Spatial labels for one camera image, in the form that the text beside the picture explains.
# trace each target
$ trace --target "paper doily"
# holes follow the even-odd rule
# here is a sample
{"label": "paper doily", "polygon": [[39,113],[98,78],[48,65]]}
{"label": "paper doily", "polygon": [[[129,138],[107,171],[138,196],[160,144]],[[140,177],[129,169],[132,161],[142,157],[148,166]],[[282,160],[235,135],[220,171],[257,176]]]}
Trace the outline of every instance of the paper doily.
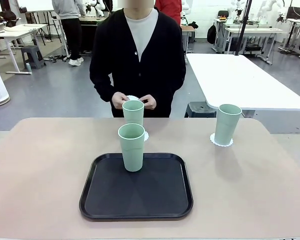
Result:
{"label": "paper doily", "polygon": [[228,144],[228,145],[220,145],[220,144],[218,144],[218,143],[216,143],[215,142],[215,133],[212,133],[211,134],[211,136],[210,136],[210,141],[213,143],[213,144],[215,144],[215,145],[217,145],[217,146],[219,146],[219,147],[230,147],[232,144],[234,144],[234,140],[231,138],[231,141],[230,141],[230,143]]}
{"label": "paper doily", "polygon": [[149,139],[149,133],[145,131],[144,133],[144,141],[147,141]]}
{"label": "paper doily", "polygon": [[136,96],[129,95],[127,97],[129,98],[129,100],[139,101],[139,98]]}

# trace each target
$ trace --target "black tray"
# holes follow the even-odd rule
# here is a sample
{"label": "black tray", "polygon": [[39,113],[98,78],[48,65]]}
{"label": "black tray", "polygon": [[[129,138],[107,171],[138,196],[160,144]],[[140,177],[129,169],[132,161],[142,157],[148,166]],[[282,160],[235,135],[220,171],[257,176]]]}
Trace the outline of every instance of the black tray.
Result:
{"label": "black tray", "polygon": [[121,153],[96,158],[79,208],[94,220],[181,218],[193,207],[185,162],[170,153],[145,153],[143,167],[128,172]]}

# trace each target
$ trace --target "chair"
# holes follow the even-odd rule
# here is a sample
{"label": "chair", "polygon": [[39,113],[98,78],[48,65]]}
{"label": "chair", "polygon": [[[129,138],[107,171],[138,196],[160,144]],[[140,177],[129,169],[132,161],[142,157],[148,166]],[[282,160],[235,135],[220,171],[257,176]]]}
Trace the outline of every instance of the chair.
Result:
{"label": "chair", "polygon": [[215,118],[217,111],[205,101],[192,101],[186,107],[185,118]]}
{"label": "chair", "polygon": [[37,45],[22,47],[21,54],[25,69],[27,68],[27,63],[29,63],[32,68],[36,69],[40,69],[43,67],[43,65],[46,65],[45,60]]}
{"label": "chair", "polygon": [[226,18],[228,18],[229,17],[229,12],[226,11],[226,10],[221,10],[221,11],[218,12],[218,17],[220,17],[220,16],[225,16]]}

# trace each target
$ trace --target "mint green cup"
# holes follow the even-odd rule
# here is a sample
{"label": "mint green cup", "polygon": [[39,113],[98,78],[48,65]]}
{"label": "mint green cup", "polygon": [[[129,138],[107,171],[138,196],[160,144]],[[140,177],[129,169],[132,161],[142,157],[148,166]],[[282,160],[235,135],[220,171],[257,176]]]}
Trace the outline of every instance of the mint green cup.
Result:
{"label": "mint green cup", "polygon": [[145,129],[140,124],[128,123],[118,130],[124,167],[129,172],[139,171],[144,162]]}
{"label": "mint green cup", "polygon": [[139,100],[129,100],[123,105],[123,115],[127,124],[144,125],[145,104]]}
{"label": "mint green cup", "polygon": [[214,135],[214,141],[217,144],[222,146],[230,144],[241,114],[242,110],[238,106],[231,104],[219,106],[216,113],[216,128]]}

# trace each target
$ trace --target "person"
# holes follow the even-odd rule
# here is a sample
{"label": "person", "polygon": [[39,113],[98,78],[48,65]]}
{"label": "person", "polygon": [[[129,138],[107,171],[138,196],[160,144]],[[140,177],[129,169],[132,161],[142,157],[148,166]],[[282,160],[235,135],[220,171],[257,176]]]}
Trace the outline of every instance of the person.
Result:
{"label": "person", "polygon": [[168,118],[186,74],[180,26],[155,9],[153,0],[120,3],[124,8],[96,30],[90,79],[115,118],[124,116],[127,96],[145,103],[145,118]]}
{"label": "person", "polygon": [[155,0],[155,6],[167,16],[181,24],[182,0]]}
{"label": "person", "polygon": [[79,20],[81,14],[85,17],[82,0],[52,0],[53,9],[61,19],[68,47],[71,51],[69,64],[80,66],[84,59],[80,56],[82,42],[82,28]]}

